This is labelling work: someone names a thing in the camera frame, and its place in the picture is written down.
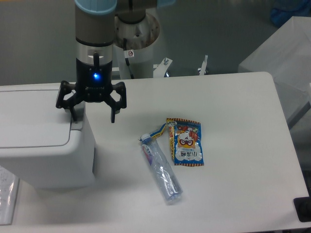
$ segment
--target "white plastic cover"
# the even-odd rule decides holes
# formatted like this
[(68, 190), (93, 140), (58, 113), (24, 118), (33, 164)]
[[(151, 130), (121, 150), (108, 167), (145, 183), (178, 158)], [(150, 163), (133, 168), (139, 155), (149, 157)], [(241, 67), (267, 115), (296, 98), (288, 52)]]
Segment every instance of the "white plastic cover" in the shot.
[(0, 226), (11, 225), (19, 178), (0, 166)]
[(308, 101), (311, 18), (292, 17), (240, 65), (239, 72), (269, 72), (288, 120)]

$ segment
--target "black object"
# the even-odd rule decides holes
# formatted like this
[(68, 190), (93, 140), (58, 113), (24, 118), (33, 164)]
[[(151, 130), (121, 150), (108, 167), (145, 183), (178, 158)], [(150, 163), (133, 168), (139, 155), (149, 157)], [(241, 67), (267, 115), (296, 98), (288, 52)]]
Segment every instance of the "black object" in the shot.
[[(127, 39), (123, 39), (123, 51), (126, 51), (127, 49), (126, 49), (126, 43), (127, 43)], [(132, 69), (130, 68), (130, 62), (129, 62), (129, 60), (128, 60), (128, 58), (125, 58), (125, 63), (126, 63), (126, 65), (127, 65), (127, 67), (128, 67), (128, 70), (129, 70), (129, 72), (130, 72), (130, 76), (131, 76), (131, 79), (134, 79), (134, 74), (133, 74), (133, 72), (132, 72)]]
[[(77, 115), (74, 106), (85, 102), (105, 102), (111, 107), (111, 123), (115, 122), (115, 114), (121, 108), (126, 108), (126, 88), (124, 82), (113, 85), (111, 83), (112, 61), (105, 65), (100, 65), (98, 53), (93, 54), (94, 65), (85, 64), (76, 59), (77, 82), (70, 84), (62, 81), (56, 99), (56, 107), (69, 109), (74, 121)], [(73, 96), (64, 99), (65, 95), (75, 91)], [(120, 95), (120, 100), (115, 101), (110, 94), (116, 91)]]
[(295, 198), (294, 205), (297, 211), (299, 221), (311, 221), (311, 197)]
[(306, 187), (308, 190), (309, 197), (311, 196), (311, 171), (303, 170), (303, 178), (305, 179)]
[(289, 130), (311, 109), (309, 101), (299, 110), (299, 112), (292, 118), (288, 119), (287, 125)]

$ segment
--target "black cable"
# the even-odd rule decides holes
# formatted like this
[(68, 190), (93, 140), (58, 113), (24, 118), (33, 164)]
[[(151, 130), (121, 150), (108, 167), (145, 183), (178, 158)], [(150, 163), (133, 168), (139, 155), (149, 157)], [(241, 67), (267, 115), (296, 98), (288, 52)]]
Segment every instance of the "black cable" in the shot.
[(132, 12), (133, 11), (133, 0), (128, 0), (128, 5), (130, 8), (130, 11)]
[[(126, 49), (126, 43), (127, 43), (127, 39), (123, 39), (123, 51), (127, 51), (127, 49)], [(132, 70), (131, 70), (131, 68), (130, 68), (130, 62), (129, 62), (129, 60), (128, 60), (128, 58), (125, 58), (125, 63), (126, 63), (126, 65), (127, 65), (127, 67), (128, 67), (128, 70), (129, 70), (129, 72), (130, 72), (130, 76), (131, 76), (131, 79), (134, 79), (134, 74), (133, 74), (133, 72), (132, 72)]]
[(303, 232), (301, 232), (301, 233), (307, 233), (308, 231), (310, 231), (311, 230), (311, 227), (308, 227), (307, 229), (305, 229)]

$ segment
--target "cartoon character print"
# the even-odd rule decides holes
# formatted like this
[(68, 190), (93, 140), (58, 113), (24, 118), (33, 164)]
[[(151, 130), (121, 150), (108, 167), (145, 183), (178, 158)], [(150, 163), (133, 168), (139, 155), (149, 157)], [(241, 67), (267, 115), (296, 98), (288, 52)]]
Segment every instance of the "cartoon character print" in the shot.
[(187, 126), (178, 126), (178, 147), (195, 149), (195, 142), (198, 140), (196, 128), (188, 128)]
[(177, 126), (177, 147), (176, 147), (176, 158), (182, 160), (196, 160), (202, 159), (200, 147), (197, 143), (198, 129), (190, 128), (188, 126)]

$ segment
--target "white machine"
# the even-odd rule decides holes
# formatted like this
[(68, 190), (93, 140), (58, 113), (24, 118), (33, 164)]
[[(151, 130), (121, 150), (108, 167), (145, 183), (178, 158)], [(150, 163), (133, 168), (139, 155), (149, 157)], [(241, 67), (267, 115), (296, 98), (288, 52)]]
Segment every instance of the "white machine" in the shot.
[(120, 78), (153, 78), (153, 49), (160, 34), (157, 19), (145, 11), (120, 14), (115, 17), (115, 27)]
[(94, 181), (95, 139), (77, 105), (78, 120), (54, 106), (55, 89), (0, 88), (0, 165), (36, 188), (80, 187)]

